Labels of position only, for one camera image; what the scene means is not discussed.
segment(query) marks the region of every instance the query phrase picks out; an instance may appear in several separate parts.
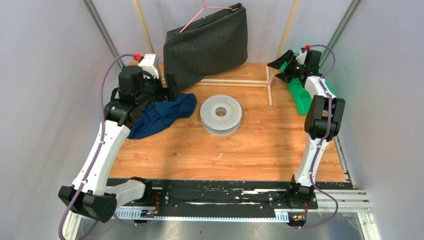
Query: wooden stick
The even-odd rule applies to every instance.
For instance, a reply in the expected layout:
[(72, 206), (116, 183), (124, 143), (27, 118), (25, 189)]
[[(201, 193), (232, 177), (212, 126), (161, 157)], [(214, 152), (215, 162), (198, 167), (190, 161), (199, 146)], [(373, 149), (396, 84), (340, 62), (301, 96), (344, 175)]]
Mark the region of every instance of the wooden stick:
[(291, 5), (290, 15), (288, 16), (288, 21), (287, 21), (287, 24), (285, 25), (285, 30), (282, 35), (281, 43), (279, 44), (276, 58), (281, 57), (281, 55), (283, 54), (284, 46), (286, 45), (287, 38), (289, 37), (290, 28), (292, 27), (293, 20), (295, 19), (299, 1), (300, 0), (294, 0), (293, 5)]
[(258, 84), (258, 85), (267, 85), (267, 81), (261, 80), (238, 80), (238, 79), (213, 79), (213, 78), (204, 78), (201, 80), (202, 83), (210, 84)]
[(132, 2), (134, 3), (135, 10), (137, 11), (137, 15), (138, 15), (138, 19), (140, 20), (141, 28), (143, 28), (144, 37), (146, 39), (148, 48), (150, 50), (149, 53), (154, 54), (155, 50), (153, 49), (152, 40), (150, 39), (150, 34), (149, 34), (149, 30), (148, 30), (147, 25), (146, 25), (145, 17), (143, 15), (142, 6), (140, 5), (139, 0), (132, 0)]
[(247, 84), (247, 83), (210, 83), (210, 82), (198, 82), (198, 86), (224, 86), (224, 87), (254, 87), (254, 88), (266, 88), (268, 84)]
[[(292, 27), (293, 20), (295, 19), (296, 11), (298, 10), (300, 0), (294, 0), (293, 4), (291, 5), (290, 14), (288, 16), (287, 24), (285, 25), (285, 30), (282, 35), (281, 42), (278, 47), (277, 56), (276, 58), (281, 57), (283, 54), (284, 46), (286, 45), (287, 38), (289, 37), (290, 28)], [(271, 84), (273, 83), (274, 75), (276, 74), (276, 69), (272, 69), (271, 72), (269, 72), (268, 67), (266, 66), (266, 77), (268, 81), (268, 105), (271, 107), (273, 105), (273, 100), (271, 97)]]

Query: polka dot fabric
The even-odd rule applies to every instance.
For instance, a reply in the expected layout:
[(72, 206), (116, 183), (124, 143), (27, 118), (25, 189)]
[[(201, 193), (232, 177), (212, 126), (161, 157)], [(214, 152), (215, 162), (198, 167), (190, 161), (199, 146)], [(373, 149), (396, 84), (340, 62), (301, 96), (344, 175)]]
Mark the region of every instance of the polka dot fabric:
[(244, 64), (248, 58), (248, 22), (241, 3), (166, 33), (163, 64), (175, 83), (186, 89), (205, 76)]

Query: green foam block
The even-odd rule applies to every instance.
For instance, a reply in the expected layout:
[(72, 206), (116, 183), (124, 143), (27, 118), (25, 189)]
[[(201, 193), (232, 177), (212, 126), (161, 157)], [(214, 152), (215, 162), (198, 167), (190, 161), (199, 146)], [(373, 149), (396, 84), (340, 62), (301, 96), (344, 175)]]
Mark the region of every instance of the green foam block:
[[(286, 69), (286, 67), (287, 62), (285, 62), (279, 70), (283, 71), (284, 69)], [(325, 81), (325, 85), (327, 85), (330, 92), (333, 92), (333, 89), (327, 81)], [(297, 105), (297, 109), (299, 110), (300, 115), (307, 115), (312, 103), (312, 98), (309, 95), (309, 92), (302, 87), (302, 84), (298, 78), (293, 78), (293, 80), (288, 84), (288, 89), (290, 90), (290, 93), (293, 96), (294, 102)]]

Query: wooden floor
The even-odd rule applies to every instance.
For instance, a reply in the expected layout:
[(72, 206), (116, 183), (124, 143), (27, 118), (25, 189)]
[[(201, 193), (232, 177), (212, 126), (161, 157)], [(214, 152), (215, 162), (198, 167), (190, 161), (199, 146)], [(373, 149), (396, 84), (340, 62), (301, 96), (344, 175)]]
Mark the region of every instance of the wooden floor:
[[(265, 80), (265, 65), (250, 63), (217, 79)], [(306, 144), (305, 117), (299, 116), (288, 87), (272, 83), (273, 107), (266, 87), (193, 86), (197, 97), (190, 118), (143, 139), (127, 139), (110, 177), (147, 179), (289, 181), (297, 170)], [(200, 107), (209, 97), (224, 94), (243, 109), (240, 127), (229, 136), (213, 136), (200, 121)], [(318, 181), (344, 181), (334, 142), (328, 146), (317, 173)]]

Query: wire hanger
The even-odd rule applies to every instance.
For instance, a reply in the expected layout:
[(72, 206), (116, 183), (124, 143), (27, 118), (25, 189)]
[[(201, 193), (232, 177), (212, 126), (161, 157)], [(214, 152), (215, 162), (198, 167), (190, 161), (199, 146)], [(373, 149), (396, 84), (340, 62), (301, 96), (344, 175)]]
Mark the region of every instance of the wire hanger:
[(179, 31), (180, 33), (182, 33), (199, 15), (200, 15), (200, 13), (202, 13), (203, 12), (203, 10), (205, 10), (205, 8), (206, 9), (230, 9), (231, 11), (236, 11), (237, 9), (239, 9), (239, 8), (231, 8), (231, 7), (220, 7), (220, 6), (206, 6), (206, 3), (205, 3), (205, 0), (202, 0), (203, 1), (203, 7), (201, 8), (201, 10), (196, 14), (196, 16), (194, 16), (193, 17), (193, 19), (191, 19), (188, 23), (187, 23), (187, 25), (185, 25), (182, 29), (181, 29), (181, 31)]

